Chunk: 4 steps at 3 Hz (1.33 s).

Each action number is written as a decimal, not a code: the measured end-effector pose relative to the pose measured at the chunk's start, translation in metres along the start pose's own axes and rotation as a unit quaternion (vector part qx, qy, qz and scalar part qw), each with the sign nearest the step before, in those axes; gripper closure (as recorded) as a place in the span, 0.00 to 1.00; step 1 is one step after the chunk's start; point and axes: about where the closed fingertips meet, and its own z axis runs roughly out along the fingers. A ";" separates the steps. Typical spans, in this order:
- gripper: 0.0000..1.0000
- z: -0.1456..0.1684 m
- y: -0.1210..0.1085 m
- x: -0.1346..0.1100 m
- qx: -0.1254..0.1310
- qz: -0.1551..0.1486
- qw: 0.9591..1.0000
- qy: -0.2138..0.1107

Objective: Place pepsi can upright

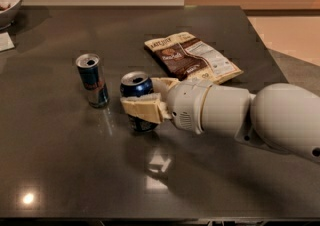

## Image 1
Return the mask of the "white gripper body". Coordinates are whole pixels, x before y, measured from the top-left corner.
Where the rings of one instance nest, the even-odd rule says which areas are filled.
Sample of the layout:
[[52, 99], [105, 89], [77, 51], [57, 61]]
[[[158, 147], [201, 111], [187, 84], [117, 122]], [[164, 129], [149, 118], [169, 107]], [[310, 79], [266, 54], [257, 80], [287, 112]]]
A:
[[189, 79], [172, 87], [167, 95], [167, 107], [172, 123], [181, 130], [196, 134], [203, 132], [201, 114], [209, 89], [213, 83], [208, 80]]

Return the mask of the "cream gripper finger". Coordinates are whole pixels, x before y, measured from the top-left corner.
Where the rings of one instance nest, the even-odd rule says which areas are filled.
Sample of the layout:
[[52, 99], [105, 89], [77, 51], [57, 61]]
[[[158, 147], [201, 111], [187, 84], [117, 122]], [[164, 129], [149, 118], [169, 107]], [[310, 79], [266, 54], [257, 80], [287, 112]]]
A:
[[122, 97], [122, 107], [127, 115], [161, 124], [172, 118], [167, 103], [162, 100], [160, 93], [151, 93], [140, 97]]
[[179, 83], [177, 78], [170, 77], [152, 77], [153, 90], [155, 93], [160, 93], [163, 101], [167, 100], [169, 90]]

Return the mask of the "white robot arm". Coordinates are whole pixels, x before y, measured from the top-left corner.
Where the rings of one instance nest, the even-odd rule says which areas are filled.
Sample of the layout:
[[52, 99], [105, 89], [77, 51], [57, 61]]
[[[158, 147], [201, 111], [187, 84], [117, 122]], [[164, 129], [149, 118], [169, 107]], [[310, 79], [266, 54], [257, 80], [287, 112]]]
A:
[[276, 83], [252, 94], [200, 79], [152, 84], [151, 94], [120, 99], [126, 114], [320, 163], [320, 97], [306, 89]]

